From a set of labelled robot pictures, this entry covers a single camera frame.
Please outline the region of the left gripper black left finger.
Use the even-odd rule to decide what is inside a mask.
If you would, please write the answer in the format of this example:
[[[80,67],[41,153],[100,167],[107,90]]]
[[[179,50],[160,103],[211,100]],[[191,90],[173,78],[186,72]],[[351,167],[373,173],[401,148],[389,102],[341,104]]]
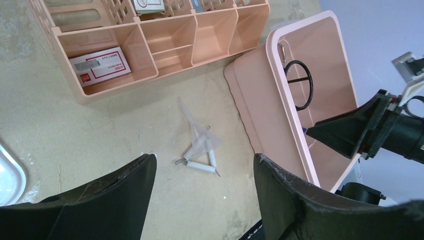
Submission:
[[[139,240],[157,171],[143,154],[123,167],[37,203],[0,209],[3,240]]]

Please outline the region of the clay pipe triangle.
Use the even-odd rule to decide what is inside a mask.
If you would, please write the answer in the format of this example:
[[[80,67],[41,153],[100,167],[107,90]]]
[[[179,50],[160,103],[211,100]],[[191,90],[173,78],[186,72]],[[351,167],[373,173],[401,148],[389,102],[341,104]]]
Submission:
[[[189,147],[187,148],[187,150],[184,152],[182,158],[174,159],[171,162],[174,165],[185,164],[185,166],[187,166],[189,168],[208,172],[208,173],[214,173],[214,174],[218,175],[218,177],[221,177],[221,175],[217,171],[217,160],[216,160],[214,149],[211,149],[210,151],[207,152],[207,157],[208,157],[208,160],[209,160],[208,164],[191,160],[191,157],[193,155],[194,155],[193,154],[193,144],[191,143],[189,145]]]

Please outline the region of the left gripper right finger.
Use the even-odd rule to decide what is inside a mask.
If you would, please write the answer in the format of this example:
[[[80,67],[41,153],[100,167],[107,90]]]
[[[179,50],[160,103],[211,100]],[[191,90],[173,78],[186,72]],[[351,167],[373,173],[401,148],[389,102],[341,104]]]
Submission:
[[[254,181],[268,240],[421,240],[424,202],[389,207],[328,192],[283,169],[262,153]]]

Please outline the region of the pink plastic bin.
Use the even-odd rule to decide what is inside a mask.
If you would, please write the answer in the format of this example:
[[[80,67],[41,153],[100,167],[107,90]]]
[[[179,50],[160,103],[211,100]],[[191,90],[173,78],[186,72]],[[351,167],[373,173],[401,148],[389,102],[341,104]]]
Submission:
[[[224,69],[255,153],[335,192],[357,162],[302,128],[357,108],[339,21],[327,10],[273,29]]]

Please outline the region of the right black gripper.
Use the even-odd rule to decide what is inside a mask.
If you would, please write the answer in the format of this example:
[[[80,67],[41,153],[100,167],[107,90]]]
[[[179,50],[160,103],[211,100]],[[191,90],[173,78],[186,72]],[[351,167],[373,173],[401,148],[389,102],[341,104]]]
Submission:
[[[402,97],[380,89],[362,106],[318,121],[305,134],[346,158],[361,151],[368,160],[380,149],[424,163],[424,118],[401,105]]]

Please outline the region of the white plastic bin lid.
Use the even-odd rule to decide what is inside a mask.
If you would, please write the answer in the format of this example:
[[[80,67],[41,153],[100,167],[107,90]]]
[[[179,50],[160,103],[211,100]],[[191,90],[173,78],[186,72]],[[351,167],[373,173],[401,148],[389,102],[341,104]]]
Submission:
[[[8,149],[0,144],[0,206],[15,204],[24,194],[26,185],[24,168]]]

